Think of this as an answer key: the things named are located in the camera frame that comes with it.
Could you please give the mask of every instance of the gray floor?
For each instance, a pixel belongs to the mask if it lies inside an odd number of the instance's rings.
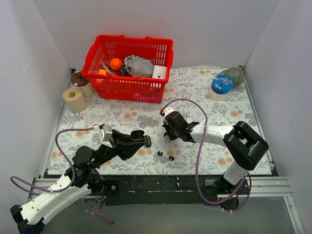
[[[109,225],[77,205],[59,213],[43,234],[292,234],[282,197],[251,197],[234,214],[216,212],[202,205],[122,205],[104,207],[117,222]]]

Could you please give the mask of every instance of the white wall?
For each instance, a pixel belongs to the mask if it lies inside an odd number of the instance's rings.
[[[244,65],[278,0],[34,0],[70,68],[97,35],[174,40],[174,67]]]
[[[246,65],[278,171],[289,178],[312,233],[312,2],[280,0]]]
[[[28,194],[9,180],[32,182],[46,156],[69,67],[32,0],[0,7],[0,233],[18,230],[9,209]]]

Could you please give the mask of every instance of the orange ball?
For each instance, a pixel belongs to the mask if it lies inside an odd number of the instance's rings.
[[[119,71],[122,67],[122,61],[118,58],[113,58],[110,62],[109,65],[114,71]]]

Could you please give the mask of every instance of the brown object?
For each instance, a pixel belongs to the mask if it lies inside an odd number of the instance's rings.
[[[89,83],[88,79],[83,77],[81,72],[72,74],[70,81],[72,84],[76,83],[78,87],[85,86]]]

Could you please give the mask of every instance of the plastic bag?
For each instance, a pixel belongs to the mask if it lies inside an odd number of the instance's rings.
[[[89,83],[88,79],[83,77],[81,72],[73,73],[70,81],[73,85],[76,84],[77,87],[85,86]]]
[[[154,65],[150,60],[131,55],[125,58],[125,68],[133,77],[152,77]]]
[[[118,74],[120,73],[120,71],[114,71],[114,70],[110,67],[109,61],[108,61],[108,60],[106,60],[106,61],[101,60],[101,64],[102,64],[102,69],[105,69],[106,72],[107,72],[108,74],[111,74],[111,75],[118,75]]]

